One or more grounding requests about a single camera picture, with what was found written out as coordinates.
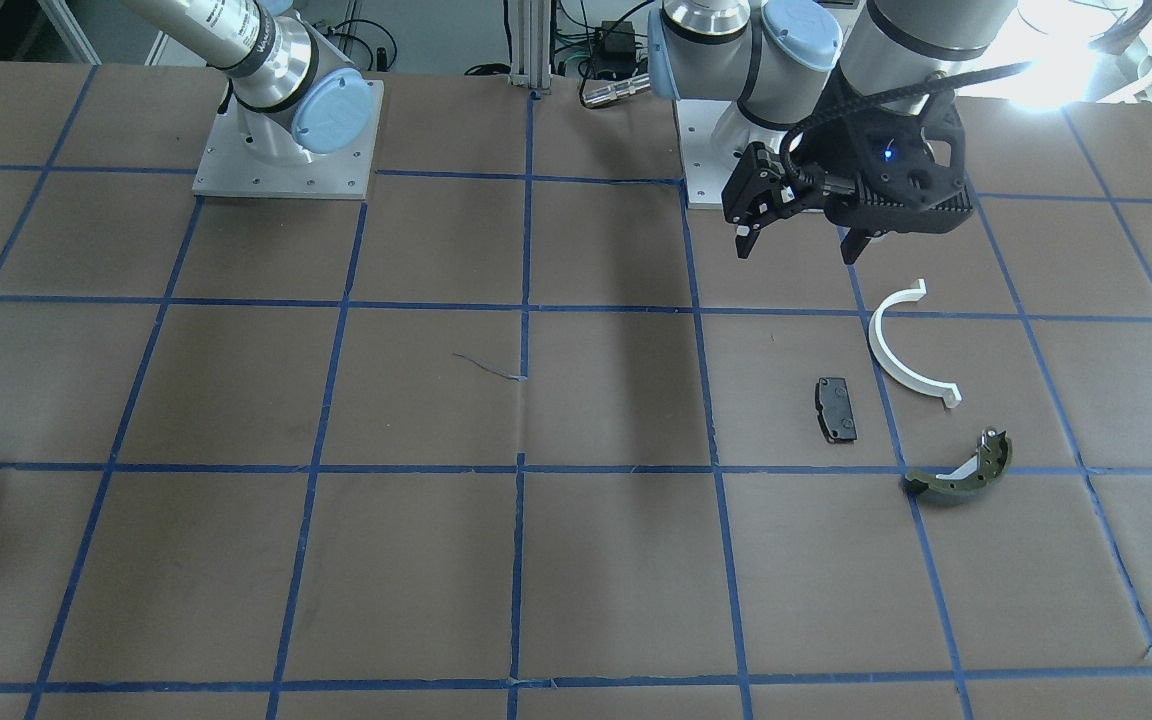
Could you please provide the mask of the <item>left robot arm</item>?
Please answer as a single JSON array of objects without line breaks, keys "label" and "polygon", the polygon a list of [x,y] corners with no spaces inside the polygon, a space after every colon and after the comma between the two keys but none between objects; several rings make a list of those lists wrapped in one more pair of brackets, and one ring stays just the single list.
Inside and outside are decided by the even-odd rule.
[{"label": "left robot arm", "polygon": [[973,215],[960,88],[1018,76],[978,60],[1014,1],[867,1],[850,31],[814,1],[662,1],[654,94],[726,105],[719,200],[749,258],[771,223],[823,211],[854,264],[888,233],[947,234]]}]

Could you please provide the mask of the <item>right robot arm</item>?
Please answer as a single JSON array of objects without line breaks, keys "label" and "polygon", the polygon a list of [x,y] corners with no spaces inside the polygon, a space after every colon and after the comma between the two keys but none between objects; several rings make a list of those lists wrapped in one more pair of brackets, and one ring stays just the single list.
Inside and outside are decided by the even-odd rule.
[{"label": "right robot arm", "polygon": [[357,65],[288,1],[128,1],[132,13],[223,73],[241,108],[303,151],[357,141],[379,101]]}]

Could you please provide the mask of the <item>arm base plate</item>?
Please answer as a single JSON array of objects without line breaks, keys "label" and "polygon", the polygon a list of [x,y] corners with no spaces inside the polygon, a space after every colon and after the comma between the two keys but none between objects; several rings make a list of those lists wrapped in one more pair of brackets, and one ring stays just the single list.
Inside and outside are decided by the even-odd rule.
[{"label": "arm base plate", "polygon": [[751,123],[736,103],[684,99],[675,109],[687,205],[692,210],[722,209],[723,185],[751,141],[776,151],[785,137],[783,131]]},{"label": "arm base plate", "polygon": [[297,145],[273,120],[230,101],[204,145],[192,192],[221,199],[365,200],[372,176],[385,85],[369,79],[376,99],[361,136],[333,154]]}]

